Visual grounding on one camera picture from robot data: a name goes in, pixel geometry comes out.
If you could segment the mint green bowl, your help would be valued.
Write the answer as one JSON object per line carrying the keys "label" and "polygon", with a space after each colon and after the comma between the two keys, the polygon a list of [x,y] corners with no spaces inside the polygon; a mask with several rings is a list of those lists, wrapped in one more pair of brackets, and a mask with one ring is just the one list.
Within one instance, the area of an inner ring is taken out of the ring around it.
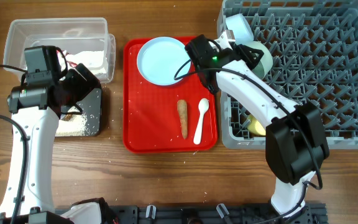
{"label": "mint green bowl", "polygon": [[263,56],[260,60],[258,60],[258,57],[260,56],[259,53],[255,51],[251,52],[252,58],[259,61],[252,71],[257,77],[263,79],[273,66],[273,57],[270,51],[264,44],[258,41],[248,42],[246,43],[246,46],[263,52]]}

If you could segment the light blue bowl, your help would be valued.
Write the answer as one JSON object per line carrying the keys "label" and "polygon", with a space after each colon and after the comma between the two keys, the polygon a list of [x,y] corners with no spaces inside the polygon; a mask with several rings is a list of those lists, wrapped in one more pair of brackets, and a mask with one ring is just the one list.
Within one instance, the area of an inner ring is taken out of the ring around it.
{"label": "light blue bowl", "polygon": [[227,17],[226,27],[228,30],[232,30],[236,44],[244,45],[254,40],[252,29],[242,14]]}

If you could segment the white paper napkin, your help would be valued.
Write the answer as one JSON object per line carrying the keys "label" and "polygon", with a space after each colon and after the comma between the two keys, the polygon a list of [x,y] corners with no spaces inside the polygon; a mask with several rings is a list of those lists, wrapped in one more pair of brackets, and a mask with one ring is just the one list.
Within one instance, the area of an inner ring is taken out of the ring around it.
{"label": "white paper napkin", "polygon": [[82,51],[75,55],[75,62],[82,63],[94,75],[101,76],[107,73],[105,55],[103,51]]}

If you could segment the brown food scrap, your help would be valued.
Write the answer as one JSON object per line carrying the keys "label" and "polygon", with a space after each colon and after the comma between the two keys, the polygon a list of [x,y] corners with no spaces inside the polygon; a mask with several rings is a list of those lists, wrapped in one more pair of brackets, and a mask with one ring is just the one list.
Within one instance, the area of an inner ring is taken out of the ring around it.
{"label": "brown food scrap", "polygon": [[62,121],[69,121],[72,118],[72,114],[63,114],[61,117]]}

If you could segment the pile of rice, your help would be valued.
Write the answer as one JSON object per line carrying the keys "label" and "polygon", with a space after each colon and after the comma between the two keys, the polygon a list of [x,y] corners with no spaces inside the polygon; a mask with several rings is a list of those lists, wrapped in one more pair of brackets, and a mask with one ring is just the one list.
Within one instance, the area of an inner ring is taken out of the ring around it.
{"label": "pile of rice", "polygon": [[87,117],[83,115],[72,115],[69,120],[60,120],[58,122],[56,137],[70,137],[70,136],[86,136],[89,135],[90,130],[87,124]]}

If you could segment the white plastic spoon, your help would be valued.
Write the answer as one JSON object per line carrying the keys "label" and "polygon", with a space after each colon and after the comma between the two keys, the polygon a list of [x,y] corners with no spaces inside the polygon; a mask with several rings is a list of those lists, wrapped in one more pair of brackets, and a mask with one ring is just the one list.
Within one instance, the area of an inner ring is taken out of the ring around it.
{"label": "white plastic spoon", "polygon": [[193,143],[196,145],[199,145],[201,143],[201,137],[202,137],[202,131],[203,131],[203,119],[205,113],[209,110],[209,101],[206,98],[202,98],[198,104],[198,110],[199,110],[199,118],[197,127],[195,130],[195,135],[193,138]]}

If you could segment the yellow plastic cup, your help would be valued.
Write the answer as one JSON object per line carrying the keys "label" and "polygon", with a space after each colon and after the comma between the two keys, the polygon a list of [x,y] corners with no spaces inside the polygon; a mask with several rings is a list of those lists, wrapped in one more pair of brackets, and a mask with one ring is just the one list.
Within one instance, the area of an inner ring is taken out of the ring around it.
{"label": "yellow plastic cup", "polygon": [[249,132],[251,132],[254,135],[258,135],[258,136],[266,135],[265,128],[261,125],[261,123],[253,115],[250,114],[248,116],[248,120],[250,121],[250,123],[247,127]]}

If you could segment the brown carrot piece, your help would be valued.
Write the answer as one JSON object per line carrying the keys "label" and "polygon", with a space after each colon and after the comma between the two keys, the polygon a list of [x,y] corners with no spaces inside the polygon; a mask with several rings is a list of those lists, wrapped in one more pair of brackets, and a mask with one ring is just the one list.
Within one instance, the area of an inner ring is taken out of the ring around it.
{"label": "brown carrot piece", "polygon": [[183,139],[188,137],[188,110],[185,100],[178,100],[177,111],[180,118],[181,135]]}

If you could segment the light blue plate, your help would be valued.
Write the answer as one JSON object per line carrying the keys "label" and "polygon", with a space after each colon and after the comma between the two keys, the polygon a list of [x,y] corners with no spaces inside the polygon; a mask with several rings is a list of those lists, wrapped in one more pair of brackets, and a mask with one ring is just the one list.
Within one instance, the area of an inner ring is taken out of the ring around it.
{"label": "light blue plate", "polygon": [[146,42],[136,62],[139,73],[158,86],[178,83],[191,67],[184,43],[172,37],[156,37]]}

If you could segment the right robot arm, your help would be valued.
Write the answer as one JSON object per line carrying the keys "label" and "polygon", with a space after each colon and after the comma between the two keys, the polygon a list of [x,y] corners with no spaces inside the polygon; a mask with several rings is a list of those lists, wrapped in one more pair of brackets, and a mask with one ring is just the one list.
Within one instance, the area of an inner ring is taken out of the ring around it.
{"label": "right robot arm", "polygon": [[299,105],[263,81],[272,55],[260,42],[237,44],[228,35],[218,40],[199,35],[185,50],[205,88],[231,95],[265,129],[265,158],[276,176],[272,207],[282,218],[300,211],[313,176],[318,178],[315,189],[322,189],[319,169],[329,157],[319,109],[312,103]]}

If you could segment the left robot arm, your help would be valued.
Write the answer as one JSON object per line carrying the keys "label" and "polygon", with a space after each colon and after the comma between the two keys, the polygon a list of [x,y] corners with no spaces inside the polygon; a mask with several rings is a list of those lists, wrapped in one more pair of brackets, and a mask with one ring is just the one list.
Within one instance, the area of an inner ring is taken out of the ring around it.
{"label": "left robot arm", "polygon": [[63,114],[81,115],[78,102],[89,99],[100,108],[101,84],[82,63],[62,68],[61,49],[41,45],[24,50],[27,70],[7,98],[13,145],[0,221],[24,223],[32,213],[51,215],[52,152]]}

